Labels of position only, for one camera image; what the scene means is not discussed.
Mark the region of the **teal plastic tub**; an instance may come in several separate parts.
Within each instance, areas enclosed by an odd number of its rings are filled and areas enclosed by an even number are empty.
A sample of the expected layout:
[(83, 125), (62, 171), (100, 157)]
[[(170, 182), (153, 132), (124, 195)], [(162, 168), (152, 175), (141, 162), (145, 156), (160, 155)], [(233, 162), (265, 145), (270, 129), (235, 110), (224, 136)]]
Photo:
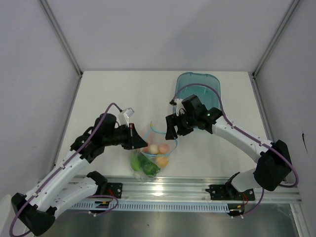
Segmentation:
[(221, 110), (218, 96), (221, 96), (219, 80), (211, 74), (186, 72), (181, 74), (176, 82), (175, 95), (172, 99), (186, 99), (196, 95), (207, 110)]

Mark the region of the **orange tomato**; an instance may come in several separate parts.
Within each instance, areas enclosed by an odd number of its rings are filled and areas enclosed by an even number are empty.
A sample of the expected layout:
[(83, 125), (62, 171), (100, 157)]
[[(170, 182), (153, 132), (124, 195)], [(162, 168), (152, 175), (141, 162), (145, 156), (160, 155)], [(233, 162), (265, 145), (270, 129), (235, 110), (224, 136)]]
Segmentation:
[(149, 148), (148, 148), (148, 147), (145, 147), (145, 148), (143, 148), (141, 151), (142, 151), (143, 153), (148, 153)]

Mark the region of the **right aluminium frame post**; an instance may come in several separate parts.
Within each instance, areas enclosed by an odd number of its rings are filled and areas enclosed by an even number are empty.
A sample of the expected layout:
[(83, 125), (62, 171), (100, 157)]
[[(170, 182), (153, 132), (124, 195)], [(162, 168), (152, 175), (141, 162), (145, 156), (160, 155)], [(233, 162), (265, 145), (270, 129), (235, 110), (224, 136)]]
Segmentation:
[(263, 69), (264, 65), (266, 64), (267, 60), (273, 53), (275, 47), (277, 46), (278, 42), (280, 41), (282, 35), (284, 34), (285, 30), (287, 29), (288, 25), (291, 22), (294, 14), (298, 10), (302, 0), (292, 0), (288, 9), (286, 10), (284, 16), (282, 17), (280, 23), (278, 24), (276, 31), (274, 32), (271, 40), (269, 41), (263, 55), (261, 56), (260, 60), (258, 61), (253, 73), (252, 77), (256, 79)]

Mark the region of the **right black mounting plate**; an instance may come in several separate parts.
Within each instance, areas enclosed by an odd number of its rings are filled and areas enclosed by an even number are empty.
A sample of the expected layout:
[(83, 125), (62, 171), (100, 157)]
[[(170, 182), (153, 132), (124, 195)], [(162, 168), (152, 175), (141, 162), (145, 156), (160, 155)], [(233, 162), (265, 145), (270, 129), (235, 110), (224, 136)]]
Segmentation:
[(205, 189), (210, 194), (211, 200), (225, 200), (225, 201), (254, 201), (255, 194), (253, 189), (244, 192), (237, 191), (232, 185), (209, 185)]

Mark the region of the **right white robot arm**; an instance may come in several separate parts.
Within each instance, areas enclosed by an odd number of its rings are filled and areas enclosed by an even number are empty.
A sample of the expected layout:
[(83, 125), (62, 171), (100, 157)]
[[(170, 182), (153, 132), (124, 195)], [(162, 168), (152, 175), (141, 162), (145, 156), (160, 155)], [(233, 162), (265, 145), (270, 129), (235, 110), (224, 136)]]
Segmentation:
[(291, 172), (288, 148), (283, 141), (272, 142), (248, 133), (229, 122), (220, 109), (207, 109), (196, 95), (173, 99), (170, 104), (176, 112), (166, 117), (167, 140), (176, 140), (198, 128), (230, 142), (256, 163), (254, 169), (237, 172), (228, 179), (225, 192), (229, 198), (237, 199), (243, 192), (259, 187), (272, 192)]

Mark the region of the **white egg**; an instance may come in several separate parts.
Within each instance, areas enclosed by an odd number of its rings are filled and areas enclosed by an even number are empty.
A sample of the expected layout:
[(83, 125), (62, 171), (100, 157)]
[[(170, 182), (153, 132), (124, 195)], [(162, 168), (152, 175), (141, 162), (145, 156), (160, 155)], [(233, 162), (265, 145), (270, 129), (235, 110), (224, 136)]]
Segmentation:
[(151, 144), (149, 146), (149, 153), (152, 154), (152, 155), (157, 155), (159, 153), (158, 145)]

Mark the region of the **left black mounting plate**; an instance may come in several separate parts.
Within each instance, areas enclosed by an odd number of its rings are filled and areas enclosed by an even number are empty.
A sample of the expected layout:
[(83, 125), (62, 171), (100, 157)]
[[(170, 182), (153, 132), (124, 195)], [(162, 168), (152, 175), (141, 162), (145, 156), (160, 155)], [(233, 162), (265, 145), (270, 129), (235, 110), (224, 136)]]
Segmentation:
[(106, 195), (121, 198), (123, 191), (123, 183), (108, 183), (106, 186)]

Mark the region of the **yellow lemon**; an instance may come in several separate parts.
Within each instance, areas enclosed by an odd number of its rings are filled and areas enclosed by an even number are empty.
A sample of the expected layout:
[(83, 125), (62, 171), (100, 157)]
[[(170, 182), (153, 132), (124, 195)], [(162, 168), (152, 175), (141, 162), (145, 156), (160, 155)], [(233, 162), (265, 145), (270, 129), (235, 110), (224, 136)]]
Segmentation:
[(168, 157), (157, 157), (156, 158), (156, 164), (159, 167), (166, 167), (168, 165), (169, 158)]

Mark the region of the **clear zip top bag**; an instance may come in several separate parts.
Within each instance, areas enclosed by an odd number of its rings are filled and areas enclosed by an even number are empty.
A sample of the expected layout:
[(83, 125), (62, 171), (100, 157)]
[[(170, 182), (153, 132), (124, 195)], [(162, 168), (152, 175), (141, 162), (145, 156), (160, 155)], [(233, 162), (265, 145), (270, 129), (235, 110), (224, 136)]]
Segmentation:
[(141, 182), (157, 178), (168, 166), (170, 156), (178, 146), (177, 140), (166, 140), (166, 133), (159, 131), (151, 122), (140, 133), (147, 146), (133, 150), (129, 155), (133, 176)]

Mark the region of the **green cucumber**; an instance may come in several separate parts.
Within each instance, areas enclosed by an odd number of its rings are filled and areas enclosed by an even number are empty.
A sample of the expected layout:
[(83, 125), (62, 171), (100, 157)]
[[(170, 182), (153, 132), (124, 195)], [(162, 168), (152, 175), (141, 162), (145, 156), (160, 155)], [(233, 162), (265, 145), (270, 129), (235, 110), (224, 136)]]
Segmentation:
[(139, 161), (137, 152), (132, 152), (131, 153), (131, 155), (130, 155), (130, 165), (131, 165), (131, 168), (134, 171), (141, 171), (142, 170), (141, 163)]

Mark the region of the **left aluminium frame post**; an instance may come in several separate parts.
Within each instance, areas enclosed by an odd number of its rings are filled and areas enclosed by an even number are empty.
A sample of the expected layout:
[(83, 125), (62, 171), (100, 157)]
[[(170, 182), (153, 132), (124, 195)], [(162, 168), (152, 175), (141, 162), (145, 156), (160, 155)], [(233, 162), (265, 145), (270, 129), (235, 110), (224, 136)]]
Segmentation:
[(72, 67), (74, 68), (76, 74), (78, 75), (79, 78), (82, 77), (82, 70), (80, 69), (80, 66), (73, 54), (73, 51), (71, 50), (71, 47), (57, 21), (57, 18), (55, 17), (49, 2), (47, 0), (38, 0), (38, 3), (44, 12), (53, 32), (55, 33), (55, 36), (57, 37), (59, 44), (61, 45), (64, 53), (66, 54), (68, 60), (70, 61)]

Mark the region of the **aluminium frame post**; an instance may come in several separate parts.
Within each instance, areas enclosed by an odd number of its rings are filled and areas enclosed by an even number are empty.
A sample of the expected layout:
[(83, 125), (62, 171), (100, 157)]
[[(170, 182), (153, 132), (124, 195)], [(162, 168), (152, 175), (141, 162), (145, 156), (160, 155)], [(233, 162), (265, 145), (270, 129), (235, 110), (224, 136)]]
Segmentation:
[(292, 0), (288, 9), (286, 10), (284, 16), (282, 17), (280, 23), (278, 24), (276, 31), (274, 32), (271, 40), (269, 41), (263, 55), (261, 56), (260, 60), (258, 61), (253, 73), (252, 77), (256, 79), (263, 69), (264, 65), (266, 64), (267, 60), (273, 53), (275, 47), (277, 46), (278, 42), (280, 41), (282, 35), (284, 34), (285, 30), (287, 29), (288, 25), (291, 22), (294, 14), (298, 10), (302, 0)]
[(47, 0), (38, 0), (38, 3), (44, 12), (53, 32), (55, 33), (55, 36), (57, 37), (59, 44), (61, 45), (64, 53), (66, 54), (68, 60), (70, 61), (72, 67), (74, 68), (76, 74), (78, 75), (79, 78), (82, 77), (82, 70), (80, 69), (80, 66), (73, 54), (73, 51), (71, 50), (71, 47), (57, 21), (57, 18), (55, 17), (49, 2)]

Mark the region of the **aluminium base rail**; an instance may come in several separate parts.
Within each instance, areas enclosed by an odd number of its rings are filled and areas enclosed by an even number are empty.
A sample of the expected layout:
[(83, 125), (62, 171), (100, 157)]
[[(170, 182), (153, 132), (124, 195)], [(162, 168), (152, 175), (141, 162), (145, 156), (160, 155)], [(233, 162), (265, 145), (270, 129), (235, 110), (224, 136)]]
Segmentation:
[[(72, 188), (84, 178), (75, 176), (64, 189)], [(224, 184), (228, 178), (175, 178), (158, 177), (148, 182), (141, 182), (133, 176), (107, 177), (111, 183), (122, 183), (121, 200), (157, 201), (157, 202), (202, 202), (210, 201), (210, 194), (205, 191), (211, 184)], [(278, 187), (275, 191), (265, 191), (263, 204), (301, 204), (298, 188)]]

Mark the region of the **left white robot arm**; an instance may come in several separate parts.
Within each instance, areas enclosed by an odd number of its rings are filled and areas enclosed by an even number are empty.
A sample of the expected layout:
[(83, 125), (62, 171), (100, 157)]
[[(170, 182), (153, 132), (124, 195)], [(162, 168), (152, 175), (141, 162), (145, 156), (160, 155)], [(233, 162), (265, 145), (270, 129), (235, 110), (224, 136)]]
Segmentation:
[(65, 186), (88, 167), (108, 146), (120, 145), (125, 150), (147, 146), (134, 124), (116, 126), (113, 114), (101, 114), (83, 135), (70, 146), (61, 163), (27, 193), (16, 193), (12, 199), (14, 221), (20, 220), (35, 236), (44, 234), (68, 208), (85, 198), (117, 199), (108, 192), (108, 180), (99, 172), (88, 173), (70, 189)]

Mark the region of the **green bell pepper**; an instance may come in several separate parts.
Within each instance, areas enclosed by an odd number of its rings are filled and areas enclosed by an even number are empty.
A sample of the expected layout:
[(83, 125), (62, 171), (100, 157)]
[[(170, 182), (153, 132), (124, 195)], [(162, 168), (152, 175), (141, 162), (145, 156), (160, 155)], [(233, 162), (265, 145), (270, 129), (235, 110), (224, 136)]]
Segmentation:
[(138, 161), (140, 162), (141, 169), (147, 176), (155, 177), (160, 172), (160, 168), (146, 156), (139, 155)]

